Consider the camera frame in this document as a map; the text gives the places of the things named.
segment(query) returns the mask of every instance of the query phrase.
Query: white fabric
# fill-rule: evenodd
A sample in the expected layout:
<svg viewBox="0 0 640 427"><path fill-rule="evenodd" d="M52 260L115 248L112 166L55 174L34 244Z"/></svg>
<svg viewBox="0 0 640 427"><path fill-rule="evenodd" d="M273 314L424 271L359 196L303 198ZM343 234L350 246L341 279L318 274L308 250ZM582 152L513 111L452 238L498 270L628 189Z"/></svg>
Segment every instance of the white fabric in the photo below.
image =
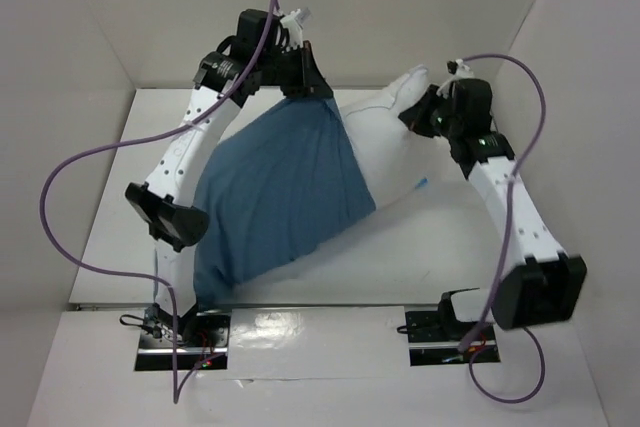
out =
<svg viewBox="0 0 640 427"><path fill-rule="evenodd" d="M378 209L399 200L425 177L416 167L420 142L398 119L429 86L427 68L415 67L373 97L339 106L362 174Z"/></svg>

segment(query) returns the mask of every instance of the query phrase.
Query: white tabletop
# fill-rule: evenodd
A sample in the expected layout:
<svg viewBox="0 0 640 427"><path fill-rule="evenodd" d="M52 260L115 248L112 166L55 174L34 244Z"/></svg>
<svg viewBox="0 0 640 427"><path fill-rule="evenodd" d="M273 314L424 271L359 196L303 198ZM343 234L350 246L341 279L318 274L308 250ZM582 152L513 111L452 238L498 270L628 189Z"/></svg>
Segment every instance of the white tabletop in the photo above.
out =
<svg viewBox="0 0 640 427"><path fill-rule="evenodd" d="M536 329L544 387L504 406L465 366L410 367L395 331L401 307L236 311L228 370L189 379L176 406L169 372L134 372L139 331L119 325L121 313L62 315L29 427L607 425L571 324ZM478 376L495 394L521 396L538 378L535 348L523 332L497 334L502 362Z"/></svg>
<svg viewBox="0 0 640 427"><path fill-rule="evenodd" d="M164 132L178 125L189 90L139 90L123 139ZM370 95L338 90L338 105ZM281 98L262 89L230 126L237 129ZM116 153L83 260L102 268L151 273L153 241L124 198L129 182L142 182L168 141ZM444 291L488 285L499 238L484 204L449 157L446 142L424 142L417 165L429 183L376 212L312 255L275 269L237 289L252 304L434 303ZM81 269L70 302L151 302L144 280L108 277Z"/></svg>

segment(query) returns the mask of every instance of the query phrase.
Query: blue towel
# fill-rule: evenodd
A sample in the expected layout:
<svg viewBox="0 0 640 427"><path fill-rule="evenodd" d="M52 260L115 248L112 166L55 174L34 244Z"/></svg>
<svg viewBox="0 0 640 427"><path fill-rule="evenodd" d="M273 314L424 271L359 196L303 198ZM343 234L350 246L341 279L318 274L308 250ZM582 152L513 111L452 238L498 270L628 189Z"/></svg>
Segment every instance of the blue towel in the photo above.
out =
<svg viewBox="0 0 640 427"><path fill-rule="evenodd" d="M195 254L200 309L375 210L333 99L283 100L221 142L194 205L210 218Z"/></svg>

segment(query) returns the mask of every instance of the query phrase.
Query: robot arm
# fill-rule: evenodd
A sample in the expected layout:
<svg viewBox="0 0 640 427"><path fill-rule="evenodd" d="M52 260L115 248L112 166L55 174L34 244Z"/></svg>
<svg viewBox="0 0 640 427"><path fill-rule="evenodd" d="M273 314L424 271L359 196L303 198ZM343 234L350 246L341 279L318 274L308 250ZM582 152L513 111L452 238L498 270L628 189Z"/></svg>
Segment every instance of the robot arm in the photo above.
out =
<svg viewBox="0 0 640 427"><path fill-rule="evenodd" d="M508 190L516 159L506 137L491 130L492 93L461 61L449 64L452 79L430 86L400 118L417 133L445 137L451 156L484 200L503 237ZM497 288L443 294L439 311L452 339L460 339L492 306L490 321L514 329L568 320L573 314L586 266L569 257L542 221L522 178L513 179L512 222L505 269Z"/></svg>
<svg viewBox="0 0 640 427"><path fill-rule="evenodd" d="M231 88L257 48L267 12L244 11L236 35L225 39L200 63L180 124L193 127L172 139L143 184L131 183L126 190L127 200L157 241L156 275L173 286L181 318L195 306L194 246L209 225L208 215L192 207L194 194L204 166L226 128L261 86L278 86L287 98L333 97L316 66L311 44L303 38L302 27L308 16L307 9L298 9L276 17L262 55L240 88L205 120L193 125ZM154 290L154 301L168 321L171 300L167 288L159 285Z"/></svg>

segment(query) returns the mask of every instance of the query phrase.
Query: black cable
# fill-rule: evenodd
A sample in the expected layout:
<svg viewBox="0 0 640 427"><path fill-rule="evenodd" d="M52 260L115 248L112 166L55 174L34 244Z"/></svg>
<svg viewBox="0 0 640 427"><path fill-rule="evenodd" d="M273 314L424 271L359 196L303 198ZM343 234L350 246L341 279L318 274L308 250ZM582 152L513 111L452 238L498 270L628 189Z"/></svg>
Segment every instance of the black cable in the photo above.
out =
<svg viewBox="0 0 640 427"><path fill-rule="evenodd" d="M139 324L128 323L128 322L125 322L124 319L137 320L137 321L140 321L140 323ZM146 325L142 317L138 317L136 315L131 315L131 314L123 314L118 319L118 322L120 322L120 325L124 325L126 327L138 327L140 330L144 330L147 334L153 335L153 330L154 330L153 327L149 327L148 325Z"/></svg>
<svg viewBox="0 0 640 427"><path fill-rule="evenodd" d="M438 322L431 322L425 325L416 325L415 327L408 327L406 325L401 325L396 328L396 332L402 335L416 334L418 332L423 332L425 330L433 330L439 328L440 324Z"/></svg>
<svg viewBox="0 0 640 427"><path fill-rule="evenodd" d="M220 45L218 45L216 52L218 52L219 54L224 54L224 51L231 46L231 43L234 41L235 38L236 38L235 35L230 35L229 37L224 39L222 42L220 42Z"/></svg>
<svg viewBox="0 0 640 427"><path fill-rule="evenodd" d="M282 43L282 49L289 45L289 40L291 40L291 35L287 29L284 29L284 42Z"/></svg>
<svg viewBox="0 0 640 427"><path fill-rule="evenodd" d="M284 39L284 32L283 32L283 29L282 29L282 24L280 22L278 22L278 27L277 27L276 31L277 31L276 47L281 48L282 47L282 40Z"/></svg>

